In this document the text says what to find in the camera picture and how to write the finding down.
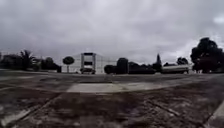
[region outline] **concrete pavement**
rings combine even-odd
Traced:
[[[223,76],[9,75],[0,80],[0,122],[13,128],[208,127],[222,117]]]

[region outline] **sky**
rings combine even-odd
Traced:
[[[0,51],[95,52],[139,63],[189,59],[200,38],[224,48],[223,0],[0,0]]]

